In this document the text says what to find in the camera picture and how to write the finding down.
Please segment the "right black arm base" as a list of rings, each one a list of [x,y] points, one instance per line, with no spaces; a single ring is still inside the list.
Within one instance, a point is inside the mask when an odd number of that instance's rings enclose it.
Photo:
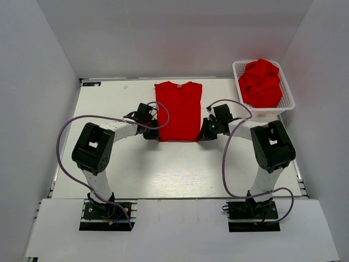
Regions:
[[[228,216],[228,230],[230,233],[278,232],[280,224],[276,204],[255,208],[248,200],[227,202],[222,210]]]

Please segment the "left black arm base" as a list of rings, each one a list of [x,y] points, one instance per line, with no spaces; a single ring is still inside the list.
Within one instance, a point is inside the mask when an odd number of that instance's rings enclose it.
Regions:
[[[115,205],[106,211],[85,200],[79,231],[121,231],[129,232],[131,227],[125,213]]]

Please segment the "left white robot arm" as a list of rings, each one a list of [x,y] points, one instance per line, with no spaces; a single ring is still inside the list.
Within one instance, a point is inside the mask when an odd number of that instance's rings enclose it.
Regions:
[[[71,157],[91,187],[88,194],[90,202],[105,204],[115,200],[106,175],[113,144],[139,134],[145,139],[160,139],[156,118],[158,110],[158,106],[141,103],[135,112],[127,114],[121,121],[85,124]]]

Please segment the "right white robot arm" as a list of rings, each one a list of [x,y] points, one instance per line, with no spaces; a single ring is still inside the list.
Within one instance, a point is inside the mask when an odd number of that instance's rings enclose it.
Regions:
[[[206,107],[209,115],[203,119],[197,141],[211,141],[219,134],[227,135],[228,139],[222,156],[222,181],[226,193],[235,199],[244,199],[250,212],[257,213],[270,207],[273,192],[282,190],[275,188],[282,171],[295,159],[296,151],[280,121],[272,121],[265,125],[251,122],[252,112],[240,102],[235,101],[248,112],[248,117],[233,117],[227,104]],[[226,155],[230,141],[234,136],[250,140],[258,170],[251,188],[246,196],[231,193],[226,183]]]

